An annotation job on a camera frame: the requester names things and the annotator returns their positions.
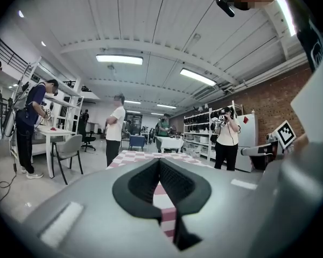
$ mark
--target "vent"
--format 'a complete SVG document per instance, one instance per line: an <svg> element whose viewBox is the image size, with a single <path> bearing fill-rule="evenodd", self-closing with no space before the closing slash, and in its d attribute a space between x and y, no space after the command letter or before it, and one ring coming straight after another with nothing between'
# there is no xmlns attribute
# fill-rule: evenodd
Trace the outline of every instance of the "vent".
<svg viewBox="0 0 323 258"><path fill-rule="evenodd" d="M215 87L207 87L207 88L204 88L203 90L197 92L195 95L192 96L192 98L199 101L199 100L203 99L204 97L210 95L214 91L216 91Z"/></svg>

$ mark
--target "black hair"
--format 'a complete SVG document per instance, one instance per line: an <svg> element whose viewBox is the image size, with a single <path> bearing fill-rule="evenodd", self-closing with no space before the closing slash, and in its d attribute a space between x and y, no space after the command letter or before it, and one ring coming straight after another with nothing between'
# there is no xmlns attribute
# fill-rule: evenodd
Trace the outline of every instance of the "black hair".
<svg viewBox="0 0 323 258"><path fill-rule="evenodd" d="M124 104L125 97L124 97L124 95L123 95L122 93L120 93L120 94L118 94L118 95L114 96L114 99L120 99L120 100L121 100L122 105Z"/></svg>
<svg viewBox="0 0 323 258"><path fill-rule="evenodd" d="M58 88L59 87L59 82L57 80L48 80L46 81L47 83L53 83L54 87Z"/></svg>

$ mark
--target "dark blue shirt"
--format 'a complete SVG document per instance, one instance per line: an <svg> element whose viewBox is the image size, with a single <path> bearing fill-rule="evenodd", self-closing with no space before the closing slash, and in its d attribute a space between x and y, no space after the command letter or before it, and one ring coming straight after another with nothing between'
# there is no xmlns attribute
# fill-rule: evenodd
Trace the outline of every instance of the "dark blue shirt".
<svg viewBox="0 0 323 258"><path fill-rule="evenodd" d="M21 114L19 114L19 117L23 122L25 122L29 126L34 126L37 119L38 119L38 114L35 111L35 109L32 107L32 102L37 102L38 104L42 103L42 100L44 98L45 94L45 86L44 84L38 85L36 87L33 87L26 99L26 111L23 110Z"/></svg>

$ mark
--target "ceiling light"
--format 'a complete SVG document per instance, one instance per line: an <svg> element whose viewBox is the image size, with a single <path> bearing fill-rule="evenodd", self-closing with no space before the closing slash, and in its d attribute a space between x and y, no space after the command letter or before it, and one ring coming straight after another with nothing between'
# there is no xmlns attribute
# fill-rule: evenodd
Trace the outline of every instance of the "ceiling light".
<svg viewBox="0 0 323 258"><path fill-rule="evenodd" d="M134 104L141 104L141 102L139 102L139 101L124 101L124 102L127 102L127 103L134 103Z"/></svg>
<svg viewBox="0 0 323 258"><path fill-rule="evenodd" d="M292 20L292 15L289 6L287 5L286 0L276 0L279 3L279 6L285 16L287 25L289 27L291 36L296 34L296 29L294 28L293 25L293 20Z"/></svg>
<svg viewBox="0 0 323 258"><path fill-rule="evenodd" d="M163 104L157 104L159 107L165 107L165 108L171 108L171 109L176 109L175 106L168 106L168 105L163 105Z"/></svg>
<svg viewBox="0 0 323 258"><path fill-rule="evenodd" d="M104 55L98 54L96 55L98 62L117 62L117 63L129 63L129 64L137 64L142 65L143 58L140 56L129 56L129 55Z"/></svg>
<svg viewBox="0 0 323 258"><path fill-rule="evenodd" d="M207 84L209 86L214 86L216 85L216 82L213 80L210 80L202 75L199 75L197 73L194 73L193 71L189 71L187 69L182 69L181 75L185 75L187 77L193 78L195 80L201 81L204 84Z"/></svg>

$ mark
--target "red brick wall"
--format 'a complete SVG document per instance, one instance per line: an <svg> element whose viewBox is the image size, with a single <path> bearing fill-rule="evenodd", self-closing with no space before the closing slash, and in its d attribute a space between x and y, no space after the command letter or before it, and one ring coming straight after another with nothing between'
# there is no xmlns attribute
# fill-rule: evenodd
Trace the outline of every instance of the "red brick wall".
<svg viewBox="0 0 323 258"><path fill-rule="evenodd" d="M304 64L247 90L209 103L208 106L214 110L228 106L234 101L243 105L244 114L249 114L254 109L258 116L259 144L265 143L266 134L274 131L284 120L288 120L296 135L300 136L304 129L290 103L310 76L310 67ZM191 111L171 118L170 123L176 126L177 131L183 131L184 116L193 114L196 112Z"/></svg>

